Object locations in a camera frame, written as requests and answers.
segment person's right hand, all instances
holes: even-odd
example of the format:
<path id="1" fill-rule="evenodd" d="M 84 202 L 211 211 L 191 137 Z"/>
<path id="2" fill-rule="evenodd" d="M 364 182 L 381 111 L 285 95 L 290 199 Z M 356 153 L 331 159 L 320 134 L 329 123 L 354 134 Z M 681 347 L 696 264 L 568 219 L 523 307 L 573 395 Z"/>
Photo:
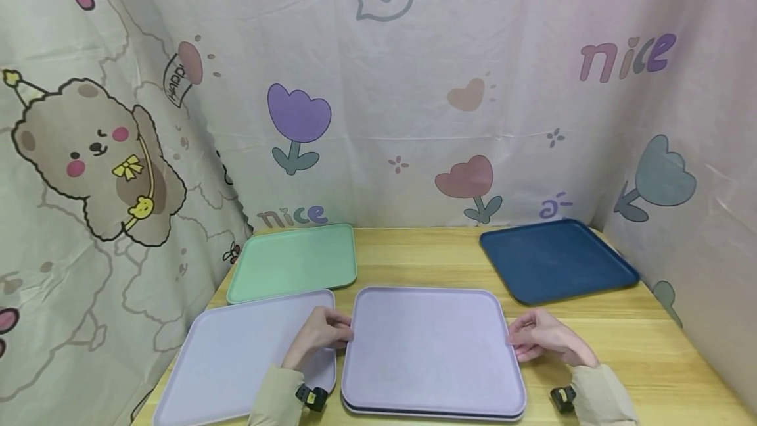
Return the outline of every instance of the person's right hand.
<path id="1" fill-rule="evenodd" d="M 324 306 L 315 307 L 289 346 L 282 367 L 301 370 L 308 358 L 321 348 L 344 348 L 354 335 L 351 324 L 350 316 Z"/>
<path id="2" fill-rule="evenodd" d="M 551 351 L 572 367 L 599 366 L 591 347 L 543 308 L 517 318 L 509 327 L 508 341 L 515 348 L 519 362 L 533 360 Z"/>

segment purple tray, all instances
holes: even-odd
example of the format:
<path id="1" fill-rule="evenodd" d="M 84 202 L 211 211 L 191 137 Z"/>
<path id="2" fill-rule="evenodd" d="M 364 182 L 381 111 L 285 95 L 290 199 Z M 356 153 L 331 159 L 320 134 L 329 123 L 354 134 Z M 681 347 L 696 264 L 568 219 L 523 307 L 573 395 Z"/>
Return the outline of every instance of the purple tray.
<path id="1" fill-rule="evenodd" d="M 517 421 L 526 393 L 496 296 L 368 287 L 355 297 L 342 402 L 355 413 Z"/>
<path id="2" fill-rule="evenodd" d="M 249 415 L 269 366 L 281 365 L 316 306 L 333 308 L 334 293 L 311 291 L 203 312 L 176 358 L 153 426 L 208 425 Z M 309 387 L 333 390 L 336 353 L 319 351 L 304 375 Z"/>

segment green tray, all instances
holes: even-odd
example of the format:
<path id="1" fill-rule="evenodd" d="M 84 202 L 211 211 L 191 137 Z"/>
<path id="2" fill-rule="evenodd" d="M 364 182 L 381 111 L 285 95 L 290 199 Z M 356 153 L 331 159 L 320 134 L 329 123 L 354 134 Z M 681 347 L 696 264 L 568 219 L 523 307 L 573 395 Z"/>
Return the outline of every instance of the green tray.
<path id="1" fill-rule="evenodd" d="M 238 304 L 303 291 L 338 288 L 357 278 L 348 224 L 250 238 L 239 256 L 226 301 Z"/>

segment stacked trays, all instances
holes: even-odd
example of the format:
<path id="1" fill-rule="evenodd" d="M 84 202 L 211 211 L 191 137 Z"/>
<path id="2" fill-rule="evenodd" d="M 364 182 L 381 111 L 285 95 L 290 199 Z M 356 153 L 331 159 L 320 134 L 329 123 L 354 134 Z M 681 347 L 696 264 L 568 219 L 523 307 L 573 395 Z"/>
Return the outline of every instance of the stacked trays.
<path id="1" fill-rule="evenodd" d="M 355 278 L 355 241 L 348 224 L 259 235 L 245 243 L 226 300 L 236 304 L 344 287 Z"/>
<path id="2" fill-rule="evenodd" d="M 320 290 L 203 312 L 181 347 L 153 425 L 199 426 L 249 415 L 269 366 L 281 365 L 316 306 L 334 308 L 334 293 Z M 333 390 L 335 352 L 319 351 L 304 374 L 309 387 Z"/>
<path id="3" fill-rule="evenodd" d="M 359 414 L 517 421 L 526 393 L 499 301 L 480 290 L 368 287 L 355 298 L 342 402 Z"/>

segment tray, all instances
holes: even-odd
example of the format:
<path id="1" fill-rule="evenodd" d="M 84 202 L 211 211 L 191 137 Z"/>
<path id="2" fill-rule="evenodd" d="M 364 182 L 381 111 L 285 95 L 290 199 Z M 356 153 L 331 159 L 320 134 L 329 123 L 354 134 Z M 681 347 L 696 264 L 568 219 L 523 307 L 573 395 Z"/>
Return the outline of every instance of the tray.
<path id="1" fill-rule="evenodd" d="M 300 293 L 203 312 L 181 347 L 152 424 L 199 426 L 249 415 L 269 366 L 284 360 L 316 306 L 334 308 L 334 293 Z M 333 390 L 336 353 L 319 351 L 304 375 L 309 387 Z"/>
<path id="2" fill-rule="evenodd" d="M 480 290 L 368 287 L 342 375 L 348 410 L 516 421 L 526 393 L 499 301 Z"/>
<path id="3" fill-rule="evenodd" d="M 482 233 L 481 247 L 527 306 L 636 285 L 639 273 L 586 225 L 543 222 Z"/>
<path id="4" fill-rule="evenodd" d="M 236 304 L 344 287 L 355 278 L 355 240 L 348 224 L 259 235 L 245 243 L 226 300 Z"/>

